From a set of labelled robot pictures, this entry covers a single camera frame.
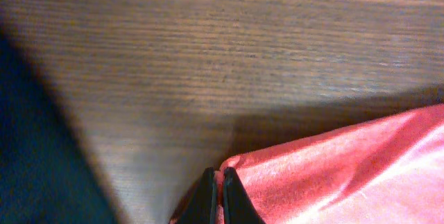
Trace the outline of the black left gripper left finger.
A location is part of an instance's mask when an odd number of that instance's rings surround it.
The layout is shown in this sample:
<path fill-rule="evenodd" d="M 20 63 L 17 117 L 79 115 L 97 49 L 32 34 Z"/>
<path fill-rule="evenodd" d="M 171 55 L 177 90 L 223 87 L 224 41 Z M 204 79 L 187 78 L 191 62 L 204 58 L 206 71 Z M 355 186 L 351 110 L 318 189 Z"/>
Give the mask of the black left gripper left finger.
<path fill-rule="evenodd" d="M 215 170 L 206 168 L 188 205 L 173 224 L 215 224 L 218 189 Z"/>

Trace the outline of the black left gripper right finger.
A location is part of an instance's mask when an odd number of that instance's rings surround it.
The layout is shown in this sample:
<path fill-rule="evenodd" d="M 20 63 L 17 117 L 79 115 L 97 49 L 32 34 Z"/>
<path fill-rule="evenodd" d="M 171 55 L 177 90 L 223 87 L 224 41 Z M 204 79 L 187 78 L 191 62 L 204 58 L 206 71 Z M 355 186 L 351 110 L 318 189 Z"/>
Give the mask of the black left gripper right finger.
<path fill-rule="evenodd" d="M 253 206 L 232 167 L 223 172 L 223 215 L 225 224 L 265 224 Z"/>

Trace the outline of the red t-shirt white print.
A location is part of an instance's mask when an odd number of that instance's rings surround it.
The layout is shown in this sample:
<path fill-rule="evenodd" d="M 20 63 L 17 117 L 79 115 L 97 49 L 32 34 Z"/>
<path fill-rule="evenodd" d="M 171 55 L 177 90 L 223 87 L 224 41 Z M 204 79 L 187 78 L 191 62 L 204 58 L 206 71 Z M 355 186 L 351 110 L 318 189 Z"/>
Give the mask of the red t-shirt white print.
<path fill-rule="evenodd" d="M 227 159 L 215 169 L 216 223 L 228 167 L 265 223 L 442 223 L 443 106 Z"/>

